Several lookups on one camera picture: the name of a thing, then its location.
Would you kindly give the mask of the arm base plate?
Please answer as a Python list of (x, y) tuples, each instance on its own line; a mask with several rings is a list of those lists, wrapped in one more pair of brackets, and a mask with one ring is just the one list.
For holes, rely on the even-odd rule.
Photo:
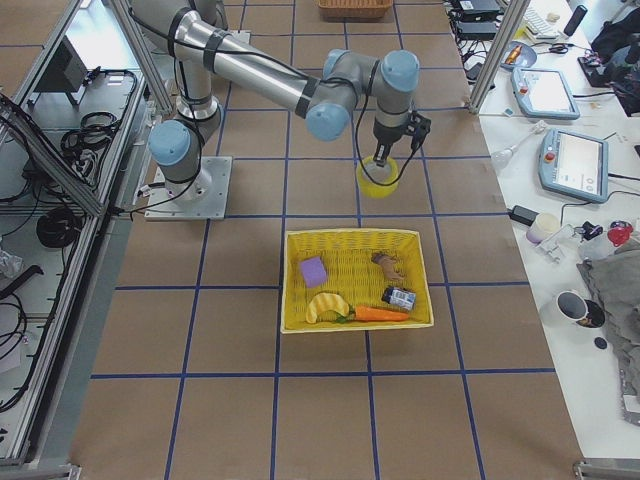
[(176, 184), (161, 186), (150, 193), (149, 202), (155, 207), (144, 211), (149, 221), (222, 220), (225, 217), (233, 159), (230, 156), (204, 156), (195, 183), (177, 200)]

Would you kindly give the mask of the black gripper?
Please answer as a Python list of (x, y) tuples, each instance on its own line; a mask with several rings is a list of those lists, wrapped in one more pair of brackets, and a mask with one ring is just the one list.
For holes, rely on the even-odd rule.
[(391, 151), (391, 146), (398, 142), (406, 132), (408, 121), (401, 119), (400, 123), (391, 125), (375, 118), (373, 134), (377, 140), (376, 151), (373, 155), (375, 164), (378, 167), (385, 167)]

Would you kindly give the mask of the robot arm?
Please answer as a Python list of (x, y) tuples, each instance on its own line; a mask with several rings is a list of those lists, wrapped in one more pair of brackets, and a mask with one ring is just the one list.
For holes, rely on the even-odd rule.
[(175, 60), (191, 62), (290, 110), (320, 141), (339, 138), (354, 111), (365, 110), (369, 99), (375, 99), (375, 167), (385, 167), (392, 147), (404, 136), (410, 137), (413, 152), (422, 147), (431, 122), (413, 108), (420, 64), (412, 52), (394, 50), (375, 58), (333, 49), (321, 77), (314, 77), (205, 20), (203, 11), (196, 1), (133, 1), (128, 15)]

